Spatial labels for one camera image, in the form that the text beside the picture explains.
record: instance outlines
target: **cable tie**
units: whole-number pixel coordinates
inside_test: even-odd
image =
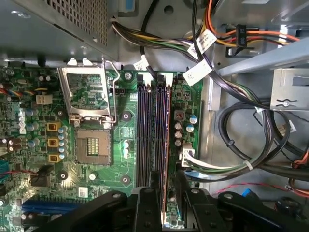
[[[226,145],[228,148],[230,148],[230,146],[234,145],[235,141],[234,140],[230,140],[230,142],[228,142],[228,144]]]
[[[250,164],[249,161],[245,160],[243,163],[246,164],[246,165],[248,166],[248,168],[249,168],[250,171],[253,170],[253,166]]]

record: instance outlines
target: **motherboard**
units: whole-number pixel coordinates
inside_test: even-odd
[[[182,152],[197,154],[202,82],[180,72],[0,69],[0,232],[31,231],[110,191],[152,186],[182,228]]]

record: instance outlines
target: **white connector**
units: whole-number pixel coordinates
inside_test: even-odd
[[[192,144],[190,143],[183,144],[182,151],[179,154],[179,160],[182,161],[182,167],[189,167],[189,164],[186,161],[187,156],[195,156],[195,150],[192,148]]]
[[[52,95],[37,95],[36,102],[37,102],[37,105],[53,104],[53,96]]]

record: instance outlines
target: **green circuit board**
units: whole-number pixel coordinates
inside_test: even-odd
[[[77,130],[68,121],[66,106],[63,101],[61,86],[56,69],[48,68],[2,68],[0,80],[10,83],[11,92],[0,95],[0,136],[1,138],[21,138],[21,148],[16,151],[2,154],[0,161],[6,162],[8,170],[29,170],[37,172],[42,166],[51,165],[52,171],[48,184],[38,186],[39,183],[31,181],[29,173],[15,173],[6,175],[1,179],[6,186],[6,194],[0,196],[5,204],[0,206],[0,232],[24,231],[21,227],[21,205],[28,199],[44,201],[69,201],[73,203],[86,203],[110,190],[119,190],[130,195],[135,187],[136,180],[136,133],[137,133],[137,81],[139,71],[120,71],[121,79],[117,82],[118,89],[124,89],[116,96],[118,123],[106,132],[103,125],[98,123],[84,123]],[[132,75],[131,80],[125,79],[125,73]],[[115,77],[115,71],[107,71],[108,82]],[[76,75],[70,77],[70,89],[73,92],[72,105],[84,109],[104,109],[105,101],[102,99],[99,86],[99,77],[96,75]],[[190,115],[199,116],[202,82],[189,87],[184,80],[173,84],[171,108],[171,137],[169,159],[169,190],[173,188],[173,178],[176,171],[179,148],[175,146],[174,138],[174,112],[185,112],[182,121],[182,142],[192,143],[194,149],[198,147],[198,125],[194,132],[186,132],[185,125],[189,123]],[[38,105],[36,95],[47,92],[52,95],[52,104]],[[113,106],[112,94],[109,95]],[[27,116],[27,110],[35,109],[33,116]],[[37,124],[34,131],[24,132],[25,125]],[[102,163],[89,163],[89,159],[78,159],[78,142],[80,134],[87,137],[84,131],[100,131],[88,141],[86,146],[97,141],[96,136],[104,136],[110,141],[109,153]],[[58,137],[65,135],[65,144],[60,146]],[[34,147],[29,143],[36,141]],[[129,144],[128,153],[124,153],[124,143]],[[88,149],[89,156],[96,156],[95,149]],[[167,217],[164,222],[167,227],[181,228],[183,223],[177,212],[176,201],[167,202]]]

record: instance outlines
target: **ram slot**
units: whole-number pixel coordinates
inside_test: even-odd
[[[138,86],[136,187],[149,185],[152,94],[149,87]]]
[[[169,87],[158,86],[156,93],[156,116],[155,116],[155,157],[154,170],[159,173],[160,188],[159,198],[161,212],[166,210],[167,197],[167,173],[169,160],[169,118],[171,90]]]

